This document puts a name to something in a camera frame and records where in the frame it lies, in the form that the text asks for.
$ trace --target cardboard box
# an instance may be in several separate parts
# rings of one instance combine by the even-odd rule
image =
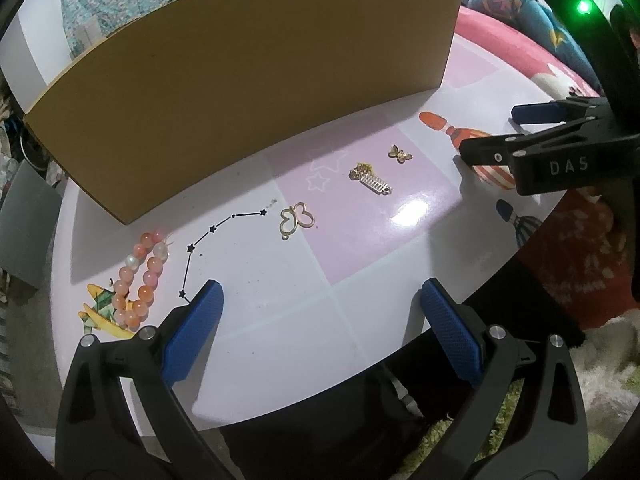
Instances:
[[[25,122],[124,223],[318,124],[436,88],[460,0],[175,0],[96,44]]]

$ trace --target gold jewelry piece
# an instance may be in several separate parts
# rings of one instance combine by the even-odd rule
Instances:
[[[302,208],[300,214],[296,211],[299,207]],[[309,218],[309,222],[303,222],[300,218],[306,216]],[[313,227],[316,223],[316,219],[314,216],[306,210],[306,204],[304,202],[298,202],[296,205],[287,207],[280,212],[280,217],[282,218],[282,222],[280,222],[280,234],[282,234],[283,240],[289,240],[289,237],[296,232],[298,226],[303,227],[305,229],[309,229]],[[285,229],[285,224],[289,221],[293,221],[293,227],[287,231]]]
[[[298,209],[299,206],[302,206],[302,211],[300,212],[300,214],[298,214],[298,212],[296,211],[296,209]],[[314,218],[314,216],[306,210],[306,204],[304,202],[298,202],[295,206],[293,206],[291,209],[293,209],[293,212],[296,215],[296,220],[298,221],[298,225],[300,227],[303,227],[305,229],[309,229],[311,227],[314,226],[314,224],[316,223],[316,219]],[[303,222],[301,220],[301,217],[306,216],[309,218],[309,222]]]
[[[391,146],[389,152],[391,158],[396,158],[400,164],[404,164],[406,160],[411,160],[414,156],[411,153],[405,153],[403,150],[398,150],[398,147],[394,144]]]
[[[349,172],[351,180],[359,180],[370,190],[377,194],[388,195],[393,191],[384,180],[373,173],[373,167],[365,162],[359,162],[358,165]]]

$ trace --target table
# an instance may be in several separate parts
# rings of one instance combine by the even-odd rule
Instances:
[[[481,181],[452,143],[473,133],[456,128],[510,133],[513,105],[546,100],[512,67],[456,36],[437,91],[271,146],[129,226],[69,182],[51,281],[62,381],[82,336],[87,284],[108,286],[140,234],[156,227],[171,233],[172,245],[147,324],[159,325],[183,304],[181,291],[192,298],[208,278],[225,292],[215,339],[174,386],[198,429],[272,412],[375,364],[428,328],[417,304],[424,280],[436,276],[463,301],[515,254],[516,231],[498,215],[498,200],[540,221],[555,207],[561,193],[521,197]],[[392,144],[414,158],[399,164],[387,155]],[[392,194],[351,181],[358,162],[371,163]],[[505,184],[491,171],[484,176]],[[306,203],[316,223],[284,241],[280,211],[296,202]],[[133,290],[141,280],[138,272]],[[138,430],[152,434],[132,383],[123,385]]]

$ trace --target hot air balloon print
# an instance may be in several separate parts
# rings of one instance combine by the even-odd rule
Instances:
[[[512,224],[516,229],[516,243],[521,248],[531,235],[536,232],[537,228],[542,225],[542,221],[535,216],[518,216],[513,211],[513,206],[503,199],[495,203],[495,209],[501,218]]]
[[[465,139],[475,137],[490,137],[491,135],[481,130],[471,128],[456,128],[451,126],[447,120],[431,112],[421,112],[420,120],[436,132],[444,132],[451,138],[453,147],[460,152],[460,142]],[[472,169],[485,182],[498,186],[502,189],[515,189],[516,183],[513,175],[509,172],[508,166],[473,166]]]

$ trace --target led light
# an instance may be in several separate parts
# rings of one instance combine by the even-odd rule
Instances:
[[[593,9],[593,4],[589,0],[580,0],[578,4],[578,12],[580,14],[589,14]]]

